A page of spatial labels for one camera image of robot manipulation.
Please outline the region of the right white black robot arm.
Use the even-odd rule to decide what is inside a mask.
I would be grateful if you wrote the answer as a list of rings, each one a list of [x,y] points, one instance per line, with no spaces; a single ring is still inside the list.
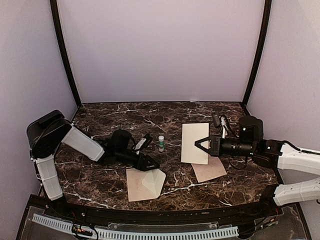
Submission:
[[[263,121],[250,115],[239,119],[239,132],[225,137],[221,117],[214,114],[214,126],[221,135],[210,135],[195,141],[194,145],[212,157],[228,155],[245,157],[264,168],[295,170],[314,175],[320,174],[320,153],[299,148],[287,140],[264,139]],[[276,206],[320,199],[320,179],[315,178],[293,184],[272,184],[263,191],[255,213],[266,217]]]

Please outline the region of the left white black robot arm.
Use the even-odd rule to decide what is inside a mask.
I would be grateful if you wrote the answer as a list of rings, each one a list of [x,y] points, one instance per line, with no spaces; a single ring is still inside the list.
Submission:
[[[59,110],[54,110],[32,122],[26,129],[30,145],[30,159],[35,164],[37,178],[42,183],[47,197],[53,201],[51,210],[60,218],[67,218],[70,206],[62,199],[63,190],[55,167],[55,154],[60,144],[66,144],[100,165],[108,165],[111,159],[142,171],[142,186],[152,198],[158,198],[166,174],[159,163],[141,151],[153,140],[146,134],[133,147],[132,135],[123,129],[115,130],[107,140],[98,142],[90,138],[73,123],[65,119]]]

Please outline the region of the beige paper envelope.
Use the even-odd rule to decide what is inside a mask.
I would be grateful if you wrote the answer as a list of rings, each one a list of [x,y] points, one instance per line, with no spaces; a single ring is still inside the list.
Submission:
[[[163,189],[166,174],[160,169],[140,171],[126,170],[127,194],[129,202],[157,199]]]

